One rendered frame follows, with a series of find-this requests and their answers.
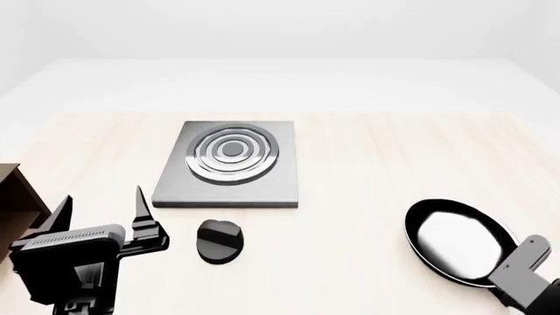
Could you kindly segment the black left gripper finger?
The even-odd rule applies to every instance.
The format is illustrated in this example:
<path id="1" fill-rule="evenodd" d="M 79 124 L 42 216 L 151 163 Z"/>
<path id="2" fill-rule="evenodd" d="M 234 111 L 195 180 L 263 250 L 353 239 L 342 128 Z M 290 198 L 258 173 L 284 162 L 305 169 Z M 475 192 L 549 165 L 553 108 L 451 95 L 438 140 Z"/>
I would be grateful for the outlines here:
<path id="1" fill-rule="evenodd" d="M 70 195 L 66 196 L 55 212 L 53 212 L 32 235 L 48 235 L 69 230 L 73 213 L 73 203 L 74 199 Z"/>
<path id="2" fill-rule="evenodd" d="M 159 238 L 161 225 L 154 220 L 142 188 L 136 187 L 136 216 L 132 221 L 133 238 Z"/>

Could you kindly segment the silver stove plate with burner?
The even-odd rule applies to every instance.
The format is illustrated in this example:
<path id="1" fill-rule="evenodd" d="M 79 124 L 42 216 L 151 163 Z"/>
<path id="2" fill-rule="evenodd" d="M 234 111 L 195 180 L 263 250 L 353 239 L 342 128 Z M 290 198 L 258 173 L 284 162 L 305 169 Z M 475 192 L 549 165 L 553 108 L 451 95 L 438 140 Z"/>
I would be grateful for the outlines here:
<path id="1" fill-rule="evenodd" d="M 151 197 L 158 208 L 296 208 L 292 121 L 187 121 Z"/>

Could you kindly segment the black round stove knob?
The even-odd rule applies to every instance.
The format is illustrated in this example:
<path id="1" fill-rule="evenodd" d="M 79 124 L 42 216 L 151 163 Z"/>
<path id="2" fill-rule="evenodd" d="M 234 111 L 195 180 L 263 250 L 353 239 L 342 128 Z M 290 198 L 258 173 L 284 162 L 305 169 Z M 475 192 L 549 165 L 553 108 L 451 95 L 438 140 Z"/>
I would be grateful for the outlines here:
<path id="1" fill-rule="evenodd" d="M 226 264 L 239 256 L 244 247 L 242 228 L 227 220 L 205 220 L 197 230 L 196 249 L 209 264 Z"/>

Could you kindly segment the black frying pan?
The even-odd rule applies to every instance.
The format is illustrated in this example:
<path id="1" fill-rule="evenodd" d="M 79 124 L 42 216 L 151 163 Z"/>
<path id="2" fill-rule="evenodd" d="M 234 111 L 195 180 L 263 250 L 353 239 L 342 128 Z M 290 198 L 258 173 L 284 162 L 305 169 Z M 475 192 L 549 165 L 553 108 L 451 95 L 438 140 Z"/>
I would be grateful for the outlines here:
<path id="1" fill-rule="evenodd" d="M 404 233 L 430 270 L 453 283 L 490 291 L 507 315 L 560 315 L 560 277 L 550 282 L 536 272 L 552 251 L 543 236 L 518 241 L 494 217 L 450 199 L 413 204 L 404 217 Z"/>

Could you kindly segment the dark brown wooden cabinet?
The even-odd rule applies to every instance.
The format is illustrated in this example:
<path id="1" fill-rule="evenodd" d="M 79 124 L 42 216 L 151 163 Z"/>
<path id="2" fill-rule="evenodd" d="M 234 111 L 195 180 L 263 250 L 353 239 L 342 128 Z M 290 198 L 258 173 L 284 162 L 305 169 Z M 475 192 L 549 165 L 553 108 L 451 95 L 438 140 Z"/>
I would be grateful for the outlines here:
<path id="1" fill-rule="evenodd" d="M 0 264 L 14 241 L 38 228 L 51 214 L 18 167 L 0 163 Z"/>

